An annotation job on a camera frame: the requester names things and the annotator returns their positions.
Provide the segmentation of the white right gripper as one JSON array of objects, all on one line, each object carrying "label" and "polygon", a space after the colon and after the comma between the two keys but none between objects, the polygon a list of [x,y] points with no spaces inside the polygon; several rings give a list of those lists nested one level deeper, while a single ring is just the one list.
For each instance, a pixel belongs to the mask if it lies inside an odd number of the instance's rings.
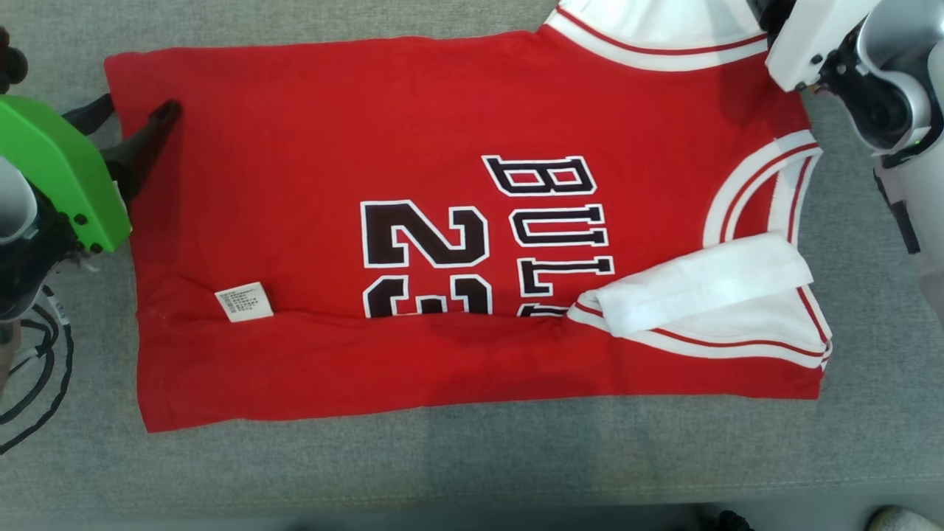
[{"label": "white right gripper", "polygon": [[878,1],[746,0],[760,30],[773,38],[766,68],[783,91],[811,86],[830,53]]}]

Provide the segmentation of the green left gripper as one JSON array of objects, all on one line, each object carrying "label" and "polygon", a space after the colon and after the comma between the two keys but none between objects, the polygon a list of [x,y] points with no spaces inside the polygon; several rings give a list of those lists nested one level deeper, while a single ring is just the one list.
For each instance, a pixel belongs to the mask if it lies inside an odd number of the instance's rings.
[{"label": "green left gripper", "polygon": [[111,94],[62,116],[38,100],[1,98],[2,158],[68,215],[86,249],[98,245],[105,252],[116,251],[131,234],[124,202],[141,191],[178,123],[181,105],[164,102],[141,130],[100,153],[86,136],[112,114]]}]

